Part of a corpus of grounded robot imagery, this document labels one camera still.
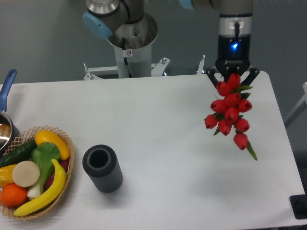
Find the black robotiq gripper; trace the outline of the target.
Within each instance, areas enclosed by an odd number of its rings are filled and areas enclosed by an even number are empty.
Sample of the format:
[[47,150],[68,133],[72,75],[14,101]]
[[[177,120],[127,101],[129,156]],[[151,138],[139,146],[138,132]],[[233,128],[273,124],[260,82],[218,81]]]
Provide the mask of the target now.
[[[249,34],[239,37],[219,35],[215,67],[206,69],[206,75],[214,87],[217,86],[222,76],[227,81],[232,73],[242,75],[249,68],[250,38]],[[250,67],[248,70],[249,74],[241,85],[249,86],[260,73],[256,67]]]

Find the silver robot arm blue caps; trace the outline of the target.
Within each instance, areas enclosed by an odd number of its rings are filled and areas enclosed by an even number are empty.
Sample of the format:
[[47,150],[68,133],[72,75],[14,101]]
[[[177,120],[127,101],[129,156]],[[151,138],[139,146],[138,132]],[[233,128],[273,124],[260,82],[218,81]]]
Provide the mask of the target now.
[[[217,83],[217,72],[225,81],[229,81],[233,73],[247,73],[243,85],[250,85],[259,74],[249,61],[253,1],[182,0],[180,4],[191,10],[212,8],[219,11],[217,60],[208,69],[204,69],[201,61],[197,73],[206,73],[213,84]],[[120,78],[165,74],[169,59],[164,57],[157,64],[152,63],[152,43],[158,28],[155,19],[145,13],[142,0],[88,0],[86,7],[84,24],[113,46]]]

